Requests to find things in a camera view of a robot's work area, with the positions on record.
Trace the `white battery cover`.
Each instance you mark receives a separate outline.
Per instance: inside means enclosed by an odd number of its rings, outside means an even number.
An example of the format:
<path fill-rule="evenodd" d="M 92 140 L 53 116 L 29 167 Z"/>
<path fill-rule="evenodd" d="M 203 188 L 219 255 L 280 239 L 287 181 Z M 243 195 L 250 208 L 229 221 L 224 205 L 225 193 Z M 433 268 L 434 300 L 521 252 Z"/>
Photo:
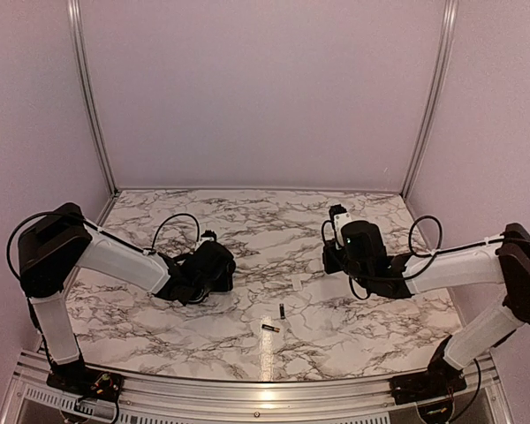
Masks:
<path fill-rule="evenodd" d="M 301 292 L 303 290 L 302 282 L 297 276 L 291 278 L 291 286 L 296 292 Z"/>

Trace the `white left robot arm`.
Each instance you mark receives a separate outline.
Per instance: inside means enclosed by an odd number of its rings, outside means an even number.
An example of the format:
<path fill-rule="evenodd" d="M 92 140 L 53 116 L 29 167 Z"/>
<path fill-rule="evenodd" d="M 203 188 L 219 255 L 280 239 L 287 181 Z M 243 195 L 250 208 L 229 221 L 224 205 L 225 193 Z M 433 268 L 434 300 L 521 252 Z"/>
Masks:
<path fill-rule="evenodd" d="M 211 293 L 230 292 L 236 263 L 213 231 L 198 232 L 191 253 L 169 256 L 141 248 L 84 217 L 72 202 L 27 217 L 11 231 L 5 258 L 18 280 L 52 368 L 76 393 L 94 385 L 72 328 L 67 292 L 82 273 L 135 286 L 186 306 Z"/>

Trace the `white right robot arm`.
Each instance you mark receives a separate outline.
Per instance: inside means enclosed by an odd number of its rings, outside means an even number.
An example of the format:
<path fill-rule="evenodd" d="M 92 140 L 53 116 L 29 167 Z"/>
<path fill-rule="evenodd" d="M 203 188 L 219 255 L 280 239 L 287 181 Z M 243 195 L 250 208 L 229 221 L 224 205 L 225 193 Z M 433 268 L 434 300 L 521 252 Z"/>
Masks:
<path fill-rule="evenodd" d="M 410 249 L 396 255 L 387 253 L 373 223 L 337 216 L 322 228 L 333 231 L 332 238 L 322 240 L 325 272 L 345 273 L 359 299 L 409 299 L 439 290 L 468 293 L 476 287 L 493 290 L 490 305 L 436 349 L 420 376 L 420 388 L 429 396 L 450 386 L 454 371 L 530 325 L 530 235 L 519 224 L 464 246 L 437 246 L 427 253 Z"/>

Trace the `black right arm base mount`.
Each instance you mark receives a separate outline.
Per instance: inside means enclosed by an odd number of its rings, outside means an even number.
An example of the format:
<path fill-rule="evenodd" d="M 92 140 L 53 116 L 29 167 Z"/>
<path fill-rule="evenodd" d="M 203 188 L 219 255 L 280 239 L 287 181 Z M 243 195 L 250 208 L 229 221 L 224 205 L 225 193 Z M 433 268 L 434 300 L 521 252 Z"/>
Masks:
<path fill-rule="evenodd" d="M 467 388 L 463 371 L 452 367 L 444 359 L 445 347 L 450 339 L 448 337 L 438 345 L 424 371 L 390 379 L 391 396 L 397 405 L 450 396 Z"/>

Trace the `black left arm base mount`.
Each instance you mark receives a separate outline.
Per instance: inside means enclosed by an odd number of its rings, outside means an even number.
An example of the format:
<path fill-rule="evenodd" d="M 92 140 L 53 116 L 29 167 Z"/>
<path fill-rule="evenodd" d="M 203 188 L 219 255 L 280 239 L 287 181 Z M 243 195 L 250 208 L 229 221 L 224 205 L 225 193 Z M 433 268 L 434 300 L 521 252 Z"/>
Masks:
<path fill-rule="evenodd" d="M 64 364 L 54 360 L 49 350 L 46 350 L 46 357 L 50 366 L 47 378 L 50 387 L 78 395 L 80 399 L 119 400 L 124 383 L 121 374 L 89 367 L 80 351 L 77 359 Z"/>

